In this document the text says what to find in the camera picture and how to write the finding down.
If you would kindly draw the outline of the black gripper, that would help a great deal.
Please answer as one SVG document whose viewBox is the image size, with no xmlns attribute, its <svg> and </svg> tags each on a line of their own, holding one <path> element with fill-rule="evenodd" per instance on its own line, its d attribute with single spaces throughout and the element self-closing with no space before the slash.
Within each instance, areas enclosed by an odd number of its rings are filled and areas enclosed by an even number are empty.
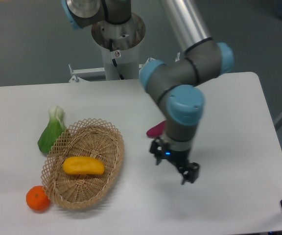
<svg viewBox="0 0 282 235">
<path fill-rule="evenodd" d="M 191 142 L 174 141 L 172 139 L 155 138 L 150 146 L 149 152 L 156 159 L 156 165 L 162 160 L 169 161 L 181 173 L 183 179 L 181 184 L 186 182 L 193 184 L 199 177 L 200 165 L 198 163 L 190 163 L 188 155 L 191 150 Z"/>
</svg>

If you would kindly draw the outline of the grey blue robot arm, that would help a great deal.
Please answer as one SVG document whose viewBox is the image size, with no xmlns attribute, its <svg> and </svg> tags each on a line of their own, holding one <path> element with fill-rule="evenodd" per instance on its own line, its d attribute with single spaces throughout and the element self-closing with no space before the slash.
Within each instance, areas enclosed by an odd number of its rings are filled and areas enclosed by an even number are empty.
<svg viewBox="0 0 282 235">
<path fill-rule="evenodd" d="M 92 28 L 107 80 L 140 80 L 166 119 L 150 153 L 158 164 L 167 160 L 174 165 L 183 182 L 193 183 L 199 165 L 191 163 L 188 156 L 204 109 L 204 97 L 197 86 L 232 69 L 231 48 L 213 41 L 194 1 L 164 0 L 162 7 L 184 58 L 171 65 L 152 59 L 140 66 L 139 45 L 145 24 L 132 12 L 129 0 L 64 0 L 61 4 L 72 27 Z"/>
</svg>

